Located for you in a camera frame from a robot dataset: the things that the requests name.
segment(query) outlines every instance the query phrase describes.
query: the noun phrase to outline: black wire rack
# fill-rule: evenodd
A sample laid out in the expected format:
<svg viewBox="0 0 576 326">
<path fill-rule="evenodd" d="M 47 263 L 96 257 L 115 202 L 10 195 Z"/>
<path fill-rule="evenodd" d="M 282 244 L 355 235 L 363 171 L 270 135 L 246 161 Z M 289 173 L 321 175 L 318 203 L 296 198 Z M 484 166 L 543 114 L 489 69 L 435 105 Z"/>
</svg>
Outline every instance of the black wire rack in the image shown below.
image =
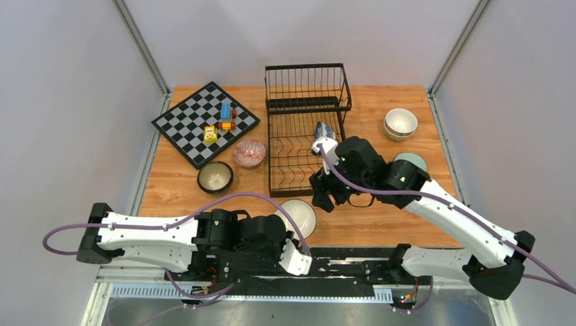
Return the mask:
<svg viewBox="0 0 576 326">
<path fill-rule="evenodd" d="M 337 141 L 346 138 L 352 98 L 344 65 L 268 66 L 265 82 L 270 196 L 312 195 L 308 178 L 322 167 L 310 153 L 317 123 L 328 124 Z"/>
</svg>

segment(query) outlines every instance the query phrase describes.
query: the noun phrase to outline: checkered board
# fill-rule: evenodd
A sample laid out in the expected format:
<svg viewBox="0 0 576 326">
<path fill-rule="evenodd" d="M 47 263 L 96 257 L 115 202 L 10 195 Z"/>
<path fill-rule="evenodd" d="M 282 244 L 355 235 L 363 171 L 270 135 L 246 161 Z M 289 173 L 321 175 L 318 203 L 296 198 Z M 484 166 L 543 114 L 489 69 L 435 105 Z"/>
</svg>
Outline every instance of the checkered board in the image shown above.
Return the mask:
<svg viewBox="0 0 576 326">
<path fill-rule="evenodd" d="M 216 143 L 204 143 L 204 127 L 218 127 L 222 103 L 236 109 L 236 129 L 218 130 Z M 201 88 L 172 109 L 157 117 L 152 124 L 184 155 L 195 168 L 202 168 L 226 147 L 254 128 L 260 119 L 242 106 L 215 82 Z"/>
</svg>

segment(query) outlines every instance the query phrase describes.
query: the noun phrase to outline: black rimmed bowl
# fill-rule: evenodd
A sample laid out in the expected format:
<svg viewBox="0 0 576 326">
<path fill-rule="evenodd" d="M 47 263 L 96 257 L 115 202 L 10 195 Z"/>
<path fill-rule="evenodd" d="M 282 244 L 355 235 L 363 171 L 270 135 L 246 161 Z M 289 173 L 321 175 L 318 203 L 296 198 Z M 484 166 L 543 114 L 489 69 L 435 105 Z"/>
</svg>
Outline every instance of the black rimmed bowl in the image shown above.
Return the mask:
<svg viewBox="0 0 576 326">
<path fill-rule="evenodd" d="M 234 173 L 230 165 L 224 162 L 210 162 L 200 170 L 197 180 L 203 192 L 221 194 L 232 185 Z"/>
</svg>

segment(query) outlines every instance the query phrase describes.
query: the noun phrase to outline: wood surface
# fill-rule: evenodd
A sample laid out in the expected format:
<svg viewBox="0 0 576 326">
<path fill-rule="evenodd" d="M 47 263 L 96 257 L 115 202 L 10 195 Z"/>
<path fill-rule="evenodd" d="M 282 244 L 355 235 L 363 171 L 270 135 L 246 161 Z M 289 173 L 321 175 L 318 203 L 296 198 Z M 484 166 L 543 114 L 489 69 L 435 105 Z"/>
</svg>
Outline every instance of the wood surface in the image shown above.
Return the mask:
<svg viewBox="0 0 576 326">
<path fill-rule="evenodd" d="M 175 88 L 170 107 L 173 107 L 199 86 Z M 223 89 L 242 103 L 261 122 L 242 139 L 257 139 L 268 144 L 264 87 L 226 86 Z M 353 106 L 346 115 L 346 136 L 367 139 L 386 160 L 411 151 L 422 156 L 430 175 L 452 195 L 454 186 L 446 164 L 433 116 L 423 87 L 359 86 L 350 88 Z M 418 118 L 418 129 L 413 138 L 397 143 L 384 135 L 382 121 L 388 111 L 396 107 L 409 109 Z M 234 170 L 234 183 L 227 194 L 257 192 L 268 195 L 268 159 L 256 169 L 241 168 L 232 156 L 234 144 L 220 153 L 215 160 L 227 162 Z M 198 171 L 163 137 L 160 137 L 154 163 L 148 178 L 140 216 L 172 217 L 189 214 L 218 198 L 209 195 L 197 185 Z M 290 198 L 275 198 L 282 203 Z M 312 197 L 302 197 L 310 203 Z M 367 204 L 367 194 L 353 196 L 355 205 Z M 257 198 L 233 198 L 216 207 L 228 210 L 245 209 L 252 216 L 269 215 L 276 211 L 270 204 Z M 317 225 L 307 239 L 315 246 L 384 246 L 410 243 L 428 247 L 457 247 L 458 243 L 428 221 L 401 211 L 395 206 L 375 202 L 372 207 L 358 209 L 348 204 L 337 206 L 332 213 L 314 208 Z"/>
</svg>

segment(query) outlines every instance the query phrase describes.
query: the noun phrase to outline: white wall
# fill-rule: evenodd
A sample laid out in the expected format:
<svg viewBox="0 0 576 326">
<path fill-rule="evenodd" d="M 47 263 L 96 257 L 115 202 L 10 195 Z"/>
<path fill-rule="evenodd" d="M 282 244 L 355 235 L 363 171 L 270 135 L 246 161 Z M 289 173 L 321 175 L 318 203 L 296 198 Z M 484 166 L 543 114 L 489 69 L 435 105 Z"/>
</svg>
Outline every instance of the white wall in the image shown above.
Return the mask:
<svg viewBox="0 0 576 326">
<path fill-rule="evenodd" d="M 166 82 L 264 84 L 343 62 L 350 84 L 430 86 L 478 0 L 126 0 Z"/>
<path fill-rule="evenodd" d="M 574 1 L 493 1 L 438 96 L 472 208 L 533 233 L 572 285 L 575 16 Z M 524 280 L 511 300 L 519 325 L 574 325 L 576 297 L 557 288 Z"/>
<path fill-rule="evenodd" d="M 41 239 L 128 211 L 161 94 L 110 1 L 2 1 L 0 45 L 0 325 L 78 325 L 98 268 Z"/>
</svg>

